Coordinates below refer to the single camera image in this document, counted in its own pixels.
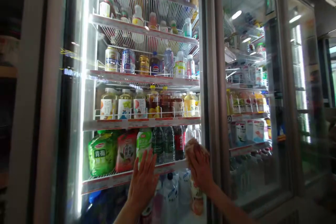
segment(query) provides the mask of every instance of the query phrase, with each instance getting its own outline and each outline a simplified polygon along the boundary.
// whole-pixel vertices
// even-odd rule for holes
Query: hand
[[[153,156],[153,149],[149,151],[148,155],[147,150],[144,151],[139,170],[138,162],[139,158],[137,157],[126,204],[129,204],[131,209],[140,216],[154,196],[159,175],[154,175],[156,154]]]
[[[213,187],[216,186],[212,178],[209,156],[203,154],[199,144],[195,144],[194,153],[192,151],[188,152],[188,159],[190,160],[189,169],[191,170],[195,186],[199,187],[209,196]]]

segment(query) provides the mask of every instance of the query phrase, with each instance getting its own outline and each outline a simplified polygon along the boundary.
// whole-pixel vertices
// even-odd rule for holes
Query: glass door
[[[222,3],[231,198],[252,212],[291,197],[278,6],[276,0]]]

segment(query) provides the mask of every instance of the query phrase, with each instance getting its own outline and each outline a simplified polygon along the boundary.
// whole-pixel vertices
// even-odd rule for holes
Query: soda bottle
[[[155,127],[152,139],[153,155],[156,154],[156,164],[163,164],[163,131],[161,127]]]
[[[175,138],[175,160],[184,159],[184,136],[183,128],[181,125],[173,126],[174,129],[174,138]]]
[[[164,127],[163,129],[163,152],[164,162],[175,161],[175,139],[173,127]]]

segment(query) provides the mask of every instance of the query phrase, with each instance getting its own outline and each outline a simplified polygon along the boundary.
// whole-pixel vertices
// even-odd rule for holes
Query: orange juice bottle
[[[232,114],[240,114],[239,98],[234,91],[230,91],[230,104],[232,107]]]
[[[255,91],[254,92],[255,97],[257,99],[258,104],[258,112],[264,113],[267,110],[267,102],[265,96],[261,93],[261,91]]]
[[[250,98],[248,92],[246,92],[246,91],[240,92],[240,97],[244,101],[245,113],[246,114],[252,114],[253,113],[252,101],[251,101],[251,98]]]
[[[254,95],[252,91],[249,91],[248,95],[250,96],[250,99],[251,99],[253,113],[258,113],[259,110],[258,110],[258,103],[257,103],[256,96]]]

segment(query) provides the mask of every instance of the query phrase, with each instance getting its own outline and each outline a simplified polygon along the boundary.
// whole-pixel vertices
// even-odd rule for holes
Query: white bottle cap
[[[111,87],[108,87],[108,88],[105,88],[105,92],[107,92],[107,93],[115,93],[116,90],[113,89],[113,88],[111,88]]]

